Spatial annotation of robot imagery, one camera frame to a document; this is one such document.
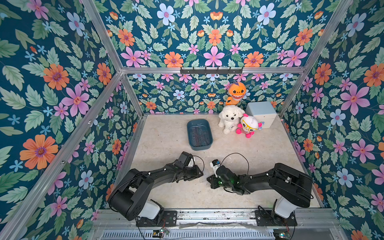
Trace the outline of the teal plastic storage box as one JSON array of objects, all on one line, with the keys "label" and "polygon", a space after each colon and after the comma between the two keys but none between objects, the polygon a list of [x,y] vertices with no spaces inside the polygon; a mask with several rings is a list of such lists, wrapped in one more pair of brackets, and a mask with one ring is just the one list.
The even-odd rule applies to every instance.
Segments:
[{"label": "teal plastic storage box", "polygon": [[205,119],[191,120],[187,123],[189,145],[194,151],[209,149],[213,144],[210,124]]}]

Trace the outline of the pink stencil ruler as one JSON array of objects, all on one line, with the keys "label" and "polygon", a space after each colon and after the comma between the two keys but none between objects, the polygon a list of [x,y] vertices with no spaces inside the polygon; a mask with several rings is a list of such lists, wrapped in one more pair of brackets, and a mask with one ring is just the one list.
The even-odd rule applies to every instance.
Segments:
[{"label": "pink stencil ruler", "polygon": [[202,146],[202,133],[201,133],[201,126],[197,126],[198,127],[198,133],[199,133],[199,143],[198,143],[198,146]]}]

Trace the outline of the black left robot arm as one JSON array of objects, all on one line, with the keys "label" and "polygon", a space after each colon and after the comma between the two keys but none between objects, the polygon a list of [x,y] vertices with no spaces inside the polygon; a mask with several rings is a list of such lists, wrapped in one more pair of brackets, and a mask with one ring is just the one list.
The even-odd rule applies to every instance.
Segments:
[{"label": "black left robot arm", "polygon": [[131,169],[111,193],[108,203],[110,208],[120,213],[129,221],[146,218],[159,221],[164,208],[148,197],[153,188],[179,181],[192,181],[203,176],[198,166],[178,167],[167,164],[161,169],[140,172]]}]

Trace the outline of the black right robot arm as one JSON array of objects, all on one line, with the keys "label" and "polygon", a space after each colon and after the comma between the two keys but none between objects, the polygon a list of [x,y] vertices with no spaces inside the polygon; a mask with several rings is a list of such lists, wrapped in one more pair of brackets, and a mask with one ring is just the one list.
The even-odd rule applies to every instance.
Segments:
[{"label": "black right robot arm", "polygon": [[213,161],[214,174],[207,178],[211,189],[223,188],[237,195],[274,190],[280,194],[273,207],[274,215],[287,219],[297,208],[309,208],[312,178],[285,164],[277,163],[269,171],[255,175],[236,175],[219,161]]}]

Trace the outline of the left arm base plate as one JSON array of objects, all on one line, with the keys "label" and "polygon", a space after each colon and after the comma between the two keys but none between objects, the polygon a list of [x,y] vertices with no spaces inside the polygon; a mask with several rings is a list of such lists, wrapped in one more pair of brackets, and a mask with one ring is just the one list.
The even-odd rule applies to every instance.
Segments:
[{"label": "left arm base plate", "polygon": [[160,211],[153,219],[137,218],[137,227],[175,227],[177,225],[177,211]]}]

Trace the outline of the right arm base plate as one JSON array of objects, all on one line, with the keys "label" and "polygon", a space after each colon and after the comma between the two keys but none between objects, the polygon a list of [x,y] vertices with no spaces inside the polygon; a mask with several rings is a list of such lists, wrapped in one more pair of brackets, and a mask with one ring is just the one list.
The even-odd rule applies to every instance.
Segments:
[{"label": "right arm base plate", "polygon": [[259,227],[296,227],[298,225],[293,213],[284,219],[272,214],[271,210],[255,210],[255,219]]}]

